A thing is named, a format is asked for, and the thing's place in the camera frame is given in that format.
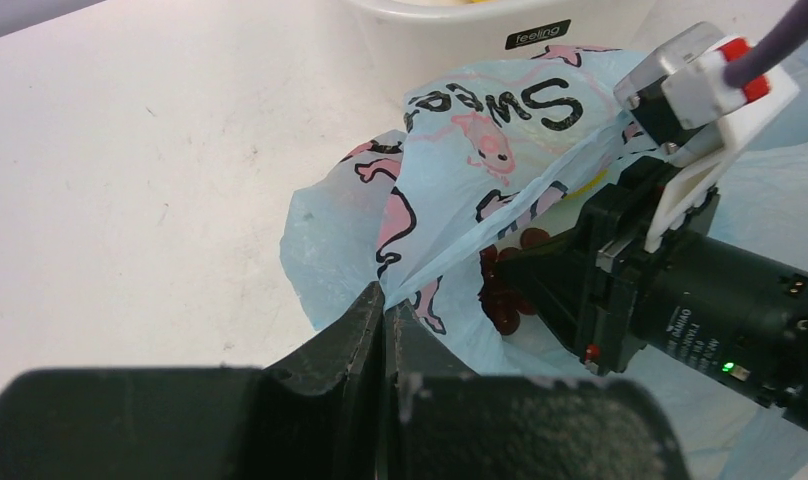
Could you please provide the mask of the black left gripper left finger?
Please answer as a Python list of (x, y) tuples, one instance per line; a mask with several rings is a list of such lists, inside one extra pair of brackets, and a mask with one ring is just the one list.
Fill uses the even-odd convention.
[(370, 469), (384, 296), (275, 364), (34, 369), (0, 393), (0, 479), (354, 478)]

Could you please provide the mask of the dark red fake fruit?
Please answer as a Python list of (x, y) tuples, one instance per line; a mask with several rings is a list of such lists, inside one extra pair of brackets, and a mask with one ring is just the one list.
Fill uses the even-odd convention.
[(536, 315), (536, 308), (521, 293), (509, 286), (497, 273), (496, 264), (518, 255), (523, 250), (545, 243), (551, 235), (541, 228), (525, 229), (519, 246), (499, 249), (490, 245), (480, 252), (483, 286), (478, 294), (481, 308), (502, 336), (514, 334), (523, 315)]

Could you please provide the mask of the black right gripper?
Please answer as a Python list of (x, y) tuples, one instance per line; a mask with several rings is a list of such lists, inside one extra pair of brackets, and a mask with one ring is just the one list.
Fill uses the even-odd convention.
[(585, 204), (579, 228), (497, 273), (594, 374), (623, 372), (653, 347), (808, 431), (808, 272), (711, 238), (716, 190), (648, 252), (675, 173), (640, 158)]

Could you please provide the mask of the light blue plastic bag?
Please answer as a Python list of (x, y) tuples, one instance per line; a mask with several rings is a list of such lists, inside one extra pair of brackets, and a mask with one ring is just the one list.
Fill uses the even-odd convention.
[[(281, 263), (317, 330), (379, 280), (387, 308), (410, 300), (422, 326), (481, 374), (594, 378), (545, 326), (523, 317), (503, 339), (482, 312), (476, 247), (510, 246), (523, 227), (555, 235), (585, 200), (642, 153), (662, 153), (612, 90), (645, 56), (548, 46), (534, 59), (479, 62), (409, 92), (406, 132), (359, 145), (325, 179), (294, 193)], [(783, 68), (795, 99), (721, 178), (711, 235), (778, 255), (782, 228), (808, 206), (808, 66)], [(565, 199), (599, 171), (607, 178)], [(695, 479), (791, 479), (808, 463), (808, 433), (651, 348), (626, 375), (649, 388), (681, 435)]]

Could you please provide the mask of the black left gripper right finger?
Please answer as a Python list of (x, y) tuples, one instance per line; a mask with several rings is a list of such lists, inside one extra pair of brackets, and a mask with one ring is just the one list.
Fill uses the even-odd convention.
[(385, 479), (686, 479), (673, 428), (626, 380), (479, 375), (401, 303), (383, 320)]

